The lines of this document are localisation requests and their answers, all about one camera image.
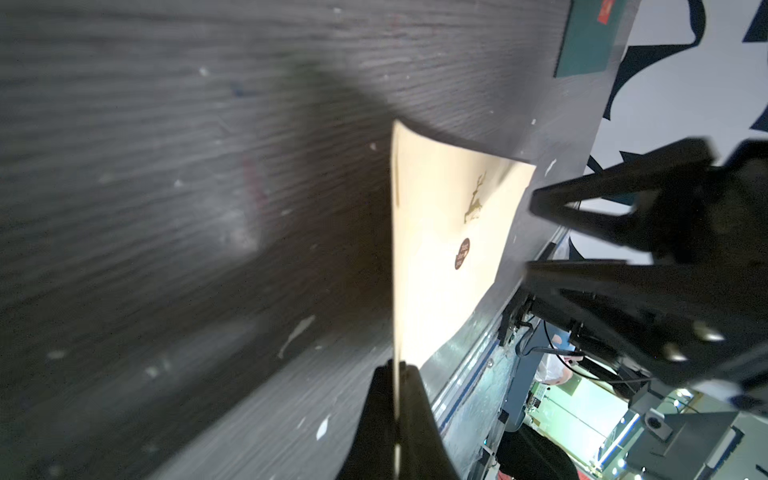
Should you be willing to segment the dark green envelope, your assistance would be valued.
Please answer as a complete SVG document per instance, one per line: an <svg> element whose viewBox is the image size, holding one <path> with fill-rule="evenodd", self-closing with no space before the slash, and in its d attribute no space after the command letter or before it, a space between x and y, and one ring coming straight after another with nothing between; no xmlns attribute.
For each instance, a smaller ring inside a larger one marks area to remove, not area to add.
<svg viewBox="0 0 768 480"><path fill-rule="evenodd" d="M625 0L573 0L554 77L604 71L625 7Z"/></svg>

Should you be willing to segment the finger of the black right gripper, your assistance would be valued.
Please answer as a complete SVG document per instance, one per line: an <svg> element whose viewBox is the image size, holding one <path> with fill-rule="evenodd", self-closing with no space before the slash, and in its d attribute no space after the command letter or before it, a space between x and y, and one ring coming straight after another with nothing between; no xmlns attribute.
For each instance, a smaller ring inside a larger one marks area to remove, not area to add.
<svg viewBox="0 0 768 480"><path fill-rule="evenodd" d="M524 283L666 384L726 377L738 335L695 267L530 262Z"/></svg>
<svg viewBox="0 0 768 480"><path fill-rule="evenodd" d="M643 252L675 241L693 211L713 151L703 138L686 138L591 175L532 193L529 210L542 219ZM622 215L583 210L587 200L631 199Z"/></svg>

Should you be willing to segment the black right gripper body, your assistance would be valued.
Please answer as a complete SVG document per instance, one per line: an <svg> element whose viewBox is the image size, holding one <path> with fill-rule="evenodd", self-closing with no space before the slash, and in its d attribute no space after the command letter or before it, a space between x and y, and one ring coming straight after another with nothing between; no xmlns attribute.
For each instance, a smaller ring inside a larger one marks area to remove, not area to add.
<svg viewBox="0 0 768 480"><path fill-rule="evenodd" d="M686 139L641 160L635 191L641 273L635 358L670 385L700 384L767 410L767 144L741 143L720 166Z"/></svg>

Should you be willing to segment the cream yellow envelope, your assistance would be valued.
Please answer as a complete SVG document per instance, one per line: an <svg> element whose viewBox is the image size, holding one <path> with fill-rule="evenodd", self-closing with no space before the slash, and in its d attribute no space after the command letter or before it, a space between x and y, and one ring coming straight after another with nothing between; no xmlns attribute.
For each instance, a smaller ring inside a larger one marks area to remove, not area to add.
<svg viewBox="0 0 768 480"><path fill-rule="evenodd" d="M423 366L496 280L535 166L442 143L395 121L394 354Z"/></svg>

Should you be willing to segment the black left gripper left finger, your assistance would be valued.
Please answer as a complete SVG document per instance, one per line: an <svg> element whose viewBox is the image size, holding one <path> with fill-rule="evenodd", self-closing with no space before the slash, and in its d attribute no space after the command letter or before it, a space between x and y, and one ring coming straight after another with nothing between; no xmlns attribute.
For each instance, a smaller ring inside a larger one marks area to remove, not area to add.
<svg viewBox="0 0 768 480"><path fill-rule="evenodd" d="M375 369L354 439L337 479L395 478L392 361Z"/></svg>

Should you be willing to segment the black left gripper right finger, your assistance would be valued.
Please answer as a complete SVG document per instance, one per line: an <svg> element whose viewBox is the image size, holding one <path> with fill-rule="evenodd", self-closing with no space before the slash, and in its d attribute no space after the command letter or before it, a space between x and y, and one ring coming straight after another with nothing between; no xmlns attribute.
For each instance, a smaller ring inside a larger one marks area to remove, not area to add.
<svg viewBox="0 0 768 480"><path fill-rule="evenodd" d="M399 479L458 479L444 447L419 369L399 365Z"/></svg>

